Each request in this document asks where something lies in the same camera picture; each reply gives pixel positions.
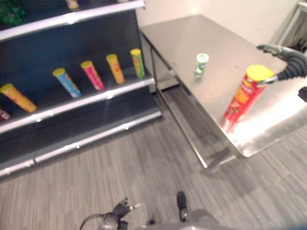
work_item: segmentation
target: gray carpet floor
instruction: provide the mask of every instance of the gray carpet floor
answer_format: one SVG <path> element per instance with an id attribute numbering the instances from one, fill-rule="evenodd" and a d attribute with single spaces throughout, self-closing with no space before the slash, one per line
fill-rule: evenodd
<path id="1" fill-rule="evenodd" d="M 205 159 L 227 143 L 190 108 L 179 88 L 166 92 Z M 142 206 L 129 229 L 155 213 L 178 220 L 176 193 L 190 208 L 205 208 L 221 224 L 244 230 L 307 223 L 307 127 L 248 158 L 201 168 L 169 112 L 139 128 L 99 141 L 0 181 L 1 230 L 77 230 L 93 213 L 111 211 L 127 196 Z M 97 229 L 93 221 L 85 230 Z"/>

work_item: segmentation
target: pink can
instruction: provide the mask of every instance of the pink can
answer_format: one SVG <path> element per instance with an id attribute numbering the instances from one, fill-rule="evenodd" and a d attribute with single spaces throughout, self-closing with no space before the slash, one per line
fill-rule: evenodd
<path id="1" fill-rule="evenodd" d="M 97 71 L 92 63 L 92 61 L 84 61 L 81 63 L 81 68 L 86 73 L 87 77 L 90 79 L 91 83 L 97 90 L 103 90 L 105 85 L 97 74 Z"/>

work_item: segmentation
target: yellow lid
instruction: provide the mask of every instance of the yellow lid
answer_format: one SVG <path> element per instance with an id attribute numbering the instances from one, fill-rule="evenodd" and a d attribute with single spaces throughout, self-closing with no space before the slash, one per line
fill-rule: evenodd
<path id="1" fill-rule="evenodd" d="M 253 81 L 263 81 L 274 75 L 274 72 L 262 65 L 251 65 L 247 68 L 246 73 Z"/>
<path id="2" fill-rule="evenodd" d="M 52 75 L 57 77 L 57 76 L 60 76 L 62 75 L 63 73 L 65 73 L 65 69 L 64 68 L 58 68 L 58 69 L 55 69 L 53 72 L 52 72 Z"/>
<path id="3" fill-rule="evenodd" d="M 83 68 L 83 69 L 88 68 L 92 65 L 93 65 L 92 61 L 84 61 L 84 62 L 81 63 L 81 68 Z"/>
<path id="4" fill-rule="evenodd" d="M 140 49 L 132 49 L 130 51 L 130 54 L 131 55 L 139 55 L 139 54 L 141 54 L 141 50 Z"/>
<path id="5" fill-rule="evenodd" d="M 9 83 L 9 84 L 5 84 L 1 87 L 1 92 L 5 92 L 7 90 L 10 90 L 13 86 L 13 84 Z"/>
<path id="6" fill-rule="evenodd" d="M 117 60 L 117 55 L 116 54 L 109 54 L 109 55 L 106 56 L 106 60 L 107 61 Z"/>

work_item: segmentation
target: table top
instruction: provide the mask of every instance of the table top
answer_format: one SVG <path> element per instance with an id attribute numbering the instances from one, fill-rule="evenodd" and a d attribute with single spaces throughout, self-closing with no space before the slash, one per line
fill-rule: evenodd
<path id="1" fill-rule="evenodd" d="M 224 113 L 247 67 L 261 64 L 277 73 L 285 63 L 201 15 L 150 25 L 142 32 L 242 155 L 249 157 L 307 123 L 306 103 L 297 96 L 307 82 L 300 78 L 268 86 L 248 114 L 226 132 Z M 198 53 L 210 59 L 202 81 L 195 82 Z"/>

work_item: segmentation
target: blue can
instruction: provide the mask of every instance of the blue can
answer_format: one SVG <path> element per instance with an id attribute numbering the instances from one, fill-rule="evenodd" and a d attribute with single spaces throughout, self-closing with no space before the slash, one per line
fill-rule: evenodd
<path id="1" fill-rule="evenodd" d="M 69 92 L 69 94 L 73 97 L 81 97 L 81 92 L 78 87 L 73 83 L 70 76 L 66 73 L 64 68 L 55 69 L 52 72 L 52 75 L 55 76 L 64 86 L 64 88 Z"/>

